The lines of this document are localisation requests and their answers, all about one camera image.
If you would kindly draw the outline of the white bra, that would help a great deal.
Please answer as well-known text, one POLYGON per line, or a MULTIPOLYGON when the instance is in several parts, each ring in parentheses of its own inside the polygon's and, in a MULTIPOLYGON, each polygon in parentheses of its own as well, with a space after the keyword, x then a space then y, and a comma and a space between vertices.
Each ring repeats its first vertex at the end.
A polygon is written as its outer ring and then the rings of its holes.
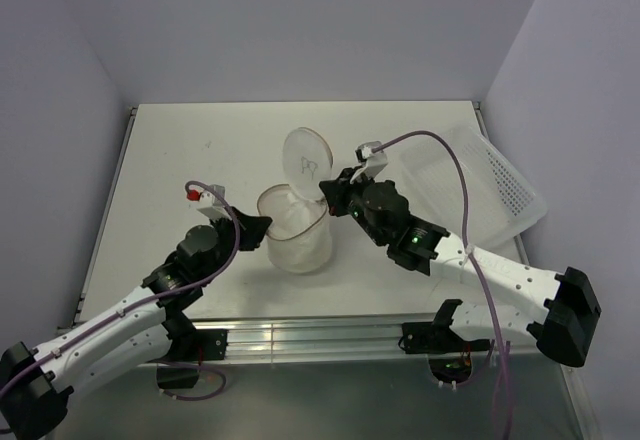
POLYGON ((324 212, 322 203, 300 198, 290 190, 276 191, 264 201, 263 207, 273 220, 270 235, 278 240, 287 240, 304 232, 324 212))

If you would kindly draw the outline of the round mesh laundry bag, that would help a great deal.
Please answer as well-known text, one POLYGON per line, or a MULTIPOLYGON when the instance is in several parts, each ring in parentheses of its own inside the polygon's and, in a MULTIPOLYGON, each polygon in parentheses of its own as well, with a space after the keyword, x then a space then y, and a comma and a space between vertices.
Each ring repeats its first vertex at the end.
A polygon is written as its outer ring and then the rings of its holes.
POLYGON ((329 209, 319 183, 331 177, 333 153, 316 131, 300 127, 281 151, 285 182, 261 193, 258 213, 272 223, 267 231, 270 262, 300 275, 321 269, 331 258, 329 209))

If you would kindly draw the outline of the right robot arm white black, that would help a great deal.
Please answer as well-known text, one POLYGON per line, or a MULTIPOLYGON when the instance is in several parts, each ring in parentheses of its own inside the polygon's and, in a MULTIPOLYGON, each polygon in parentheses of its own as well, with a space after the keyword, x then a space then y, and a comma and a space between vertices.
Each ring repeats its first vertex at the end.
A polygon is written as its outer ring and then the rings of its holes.
POLYGON ((351 176, 345 169, 320 182, 330 215, 351 217, 405 270, 487 288, 488 326, 499 326, 503 339, 529 337, 549 359, 585 365, 602 313, 586 273, 537 269, 464 245, 459 236, 413 215, 393 181, 351 176))

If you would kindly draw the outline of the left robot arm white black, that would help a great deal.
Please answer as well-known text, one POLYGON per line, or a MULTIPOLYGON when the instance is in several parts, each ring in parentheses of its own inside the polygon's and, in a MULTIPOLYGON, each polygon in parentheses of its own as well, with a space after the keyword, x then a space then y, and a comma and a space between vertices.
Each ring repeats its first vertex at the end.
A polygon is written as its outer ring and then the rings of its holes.
POLYGON ((72 399, 149 360, 183 359, 195 346, 184 311, 240 251, 257 249, 272 220, 234 209, 197 225, 125 298, 35 347, 1 355, 1 414, 18 439, 40 439, 66 417, 72 399))

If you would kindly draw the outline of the white perforated plastic basket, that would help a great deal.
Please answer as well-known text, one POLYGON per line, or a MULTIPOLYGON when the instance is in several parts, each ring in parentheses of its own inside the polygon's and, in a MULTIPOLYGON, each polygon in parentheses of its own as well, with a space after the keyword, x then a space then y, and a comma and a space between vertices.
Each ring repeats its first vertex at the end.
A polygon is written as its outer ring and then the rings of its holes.
MULTIPOLYGON (((468 235, 485 250, 501 246, 535 225, 548 211, 543 196, 484 136, 465 126, 441 134, 458 159, 469 196, 468 235)), ((459 175, 436 140, 410 141, 399 154, 404 183, 429 218, 462 234, 459 175)))

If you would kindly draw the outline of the aluminium rail frame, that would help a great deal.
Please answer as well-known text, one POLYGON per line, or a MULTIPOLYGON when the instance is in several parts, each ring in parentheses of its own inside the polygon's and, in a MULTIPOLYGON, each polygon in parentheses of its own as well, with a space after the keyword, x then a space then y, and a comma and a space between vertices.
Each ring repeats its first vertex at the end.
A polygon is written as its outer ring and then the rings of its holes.
MULTIPOLYGON (((138 106, 85 280, 79 320, 66 332, 125 298, 188 230, 209 223, 196 210, 198 201, 188 198, 190 191, 221 185, 228 205, 255 214, 260 192, 283 183, 281 151, 295 128, 310 128, 326 140, 337 173, 356 168, 358 146, 380 141, 389 163, 376 181, 393 181, 407 198, 399 175, 401 147, 423 137, 442 145, 441 134, 456 126, 478 127, 471 102, 138 106)), ((332 255, 321 269, 296 276, 273 266, 265 247, 240 251, 185 309, 195 330, 229 331, 220 362, 407 355, 397 346, 407 322, 434 322, 467 341, 493 341, 499 350, 537 348, 532 338, 506 340, 499 326, 488 326, 487 288, 405 270, 351 217, 329 220, 332 255)))

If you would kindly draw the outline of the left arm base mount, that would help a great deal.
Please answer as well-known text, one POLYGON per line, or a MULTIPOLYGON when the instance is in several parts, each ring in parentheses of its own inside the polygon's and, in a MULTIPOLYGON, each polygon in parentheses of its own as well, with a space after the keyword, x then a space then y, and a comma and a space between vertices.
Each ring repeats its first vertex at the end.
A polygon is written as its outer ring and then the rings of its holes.
POLYGON ((156 369, 161 392, 180 397, 179 390, 193 389, 204 377, 206 362, 225 358, 228 335, 226 329, 196 329, 174 341, 156 369))

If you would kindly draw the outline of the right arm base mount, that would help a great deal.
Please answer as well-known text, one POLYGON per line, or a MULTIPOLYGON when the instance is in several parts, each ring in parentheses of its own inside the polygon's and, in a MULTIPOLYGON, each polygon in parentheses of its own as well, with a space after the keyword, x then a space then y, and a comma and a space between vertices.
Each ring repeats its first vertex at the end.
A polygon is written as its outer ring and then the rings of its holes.
POLYGON ((494 353, 493 341, 467 341, 434 322, 403 323, 397 346, 407 355, 426 355, 435 384, 451 390, 489 368, 494 353))

